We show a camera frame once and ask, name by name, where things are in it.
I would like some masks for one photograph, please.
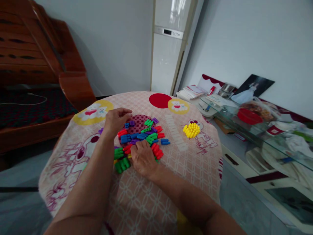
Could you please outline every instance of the forearm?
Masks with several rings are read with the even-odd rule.
[[[149,178],[204,234],[245,234],[236,222],[207,194],[170,170],[159,166]]]
[[[150,179],[155,183],[188,218],[199,227],[219,210],[219,206],[203,191],[174,175],[163,166]]]
[[[107,201],[114,160],[114,139],[102,134],[91,159],[53,222],[74,216],[101,219]]]

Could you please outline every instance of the white wall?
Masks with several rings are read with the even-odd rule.
[[[150,90],[153,1],[36,2],[68,24],[96,96]]]
[[[204,3],[180,88],[203,73],[237,87],[271,79],[261,98],[313,119],[313,1]]]

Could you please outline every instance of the yellow toy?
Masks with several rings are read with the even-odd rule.
[[[196,123],[190,123],[188,126],[184,126],[183,132],[185,132],[188,138],[194,138],[200,133],[200,126]]]

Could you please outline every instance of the cable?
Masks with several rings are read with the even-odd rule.
[[[0,105],[2,104],[17,104],[17,105],[37,105],[37,104],[41,104],[41,103],[44,103],[48,100],[48,98],[44,97],[44,96],[39,96],[39,97],[42,97],[42,98],[45,98],[44,101],[40,102],[40,103],[36,103],[36,104],[18,104],[18,103],[0,103]]]

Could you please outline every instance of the wooden headboard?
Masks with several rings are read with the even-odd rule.
[[[0,0],[0,9],[0,86],[57,84],[62,72],[86,71],[65,22],[33,0]]]

